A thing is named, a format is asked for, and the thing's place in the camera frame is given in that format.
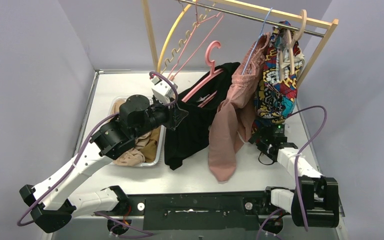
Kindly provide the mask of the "black shorts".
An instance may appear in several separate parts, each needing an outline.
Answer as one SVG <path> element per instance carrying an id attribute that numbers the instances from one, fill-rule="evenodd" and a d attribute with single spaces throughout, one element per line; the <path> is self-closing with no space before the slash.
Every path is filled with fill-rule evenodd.
<path id="1" fill-rule="evenodd" d="M 188 115 L 174 130 L 166 130 L 164 140 L 164 163 L 171 170 L 183 165 L 183 160 L 209 145 L 210 125 L 220 103 L 225 100 L 232 84 L 232 75 L 240 66 L 239 62 L 227 62 L 215 67 L 221 70 L 217 76 L 201 86 L 187 100 L 186 95 L 197 87 L 210 73 L 203 75 L 190 88 L 179 93 L 178 107 Z"/>

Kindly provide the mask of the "brown shorts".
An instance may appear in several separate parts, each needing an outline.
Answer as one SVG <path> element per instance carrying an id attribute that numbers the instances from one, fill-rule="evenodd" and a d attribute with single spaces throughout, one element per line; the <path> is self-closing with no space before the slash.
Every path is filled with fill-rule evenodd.
<path id="1" fill-rule="evenodd" d="M 137 144 L 144 143 L 144 146 L 139 149 L 143 154 L 145 163 L 152 163 L 157 156 L 157 147 L 159 144 L 161 134 L 161 127 L 158 127 L 145 135 L 144 139 L 141 139 Z"/>

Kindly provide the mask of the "beige shorts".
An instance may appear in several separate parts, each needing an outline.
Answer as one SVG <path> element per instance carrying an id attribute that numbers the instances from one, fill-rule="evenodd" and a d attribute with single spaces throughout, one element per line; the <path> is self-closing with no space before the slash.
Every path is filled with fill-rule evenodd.
<path id="1" fill-rule="evenodd" d="M 141 150 L 149 143 L 151 132 L 145 133 L 135 140 L 135 146 L 123 153 L 120 157 L 113 161 L 118 166 L 136 166 L 146 161 L 145 155 Z"/>

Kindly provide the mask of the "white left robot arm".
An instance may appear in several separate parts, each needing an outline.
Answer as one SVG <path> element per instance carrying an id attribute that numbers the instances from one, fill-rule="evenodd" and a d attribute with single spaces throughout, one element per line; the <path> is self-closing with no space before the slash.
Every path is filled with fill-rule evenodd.
<path id="1" fill-rule="evenodd" d="M 57 172 L 36 185 L 27 184 L 20 189 L 32 221 L 44 232 L 53 233 L 76 217 L 95 213 L 124 215 L 129 199 L 120 186 L 84 194 L 75 194 L 75 190 L 134 148 L 139 137 L 160 126 L 174 130 L 187 115 L 175 102 L 161 104 L 139 94 L 128 97 L 117 113 L 92 129 L 78 153 Z"/>

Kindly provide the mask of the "thick pink plastic hanger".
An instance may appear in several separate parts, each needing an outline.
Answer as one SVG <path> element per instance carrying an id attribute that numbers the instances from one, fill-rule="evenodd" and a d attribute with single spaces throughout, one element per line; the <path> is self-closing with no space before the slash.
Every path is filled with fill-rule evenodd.
<path id="1" fill-rule="evenodd" d="M 202 87 L 204 87 L 210 80 L 214 77 L 218 76 L 223 72 L 222 69 L 216 69 L 216 61 L 211 59 L 211 52 L 214 48 L 220 49 L 221 43 L 217 40 L 211 42 L 205 52 L 204 59 L 205 63 L 210 67 L 209 74 L 202 81 L 200 81 L 195 87 L 190 90 L 185 97 L 182 99 L 184 103 L 186 103 L 194 94 L 196 94 Z"/>

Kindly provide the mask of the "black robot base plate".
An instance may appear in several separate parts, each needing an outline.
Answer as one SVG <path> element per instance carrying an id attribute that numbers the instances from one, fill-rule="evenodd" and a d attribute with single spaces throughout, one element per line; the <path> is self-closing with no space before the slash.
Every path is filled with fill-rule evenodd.
<path id="1" fill-rule="evenodd" d="M 213 193 L 129 194 L 110 217 L 142 220 L 145 231 L 225 230 L 256 231 L 263 218 L 277 210 L 267 191 Z"/>

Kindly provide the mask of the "thin pink wire hanger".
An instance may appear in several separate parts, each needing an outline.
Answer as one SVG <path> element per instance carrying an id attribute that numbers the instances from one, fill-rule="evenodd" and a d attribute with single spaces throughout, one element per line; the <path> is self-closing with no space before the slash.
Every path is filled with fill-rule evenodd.
<path id="1" fill-rule="evenodd" d="M 213 9 L 199 10 L 198 3 L 197 0 L 193 0 L 181 7 L 181 12 L 170 28 L 160 52 L 157 71 L 166 74 L 171 81 L 199 52 L 224 18 L 223 13 Z M 169 43 L 174 39 L 174 33 L 181 26 L 185 17 L 192 14 L 194 14 L 194 19 L 190 28 L 178 39 L 177 45 L 168 51 Z"/>

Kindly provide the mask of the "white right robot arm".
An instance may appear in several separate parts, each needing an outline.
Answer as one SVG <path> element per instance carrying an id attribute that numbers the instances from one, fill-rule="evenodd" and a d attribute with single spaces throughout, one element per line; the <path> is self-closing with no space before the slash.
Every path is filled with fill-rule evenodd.
<path id="1" fill-rule="evenodd" d="M 289 142 L 283 124 L 257 129 L 249 140 L 273 164 L 280 164 L 294 179 L 295 188 L 268 187 L 261 199 L 262 209 L 289 213 L 298 227 L 336 228 L 340 220 L 339 184 L 326 177 L 303 157 L 297 145 Z"/>

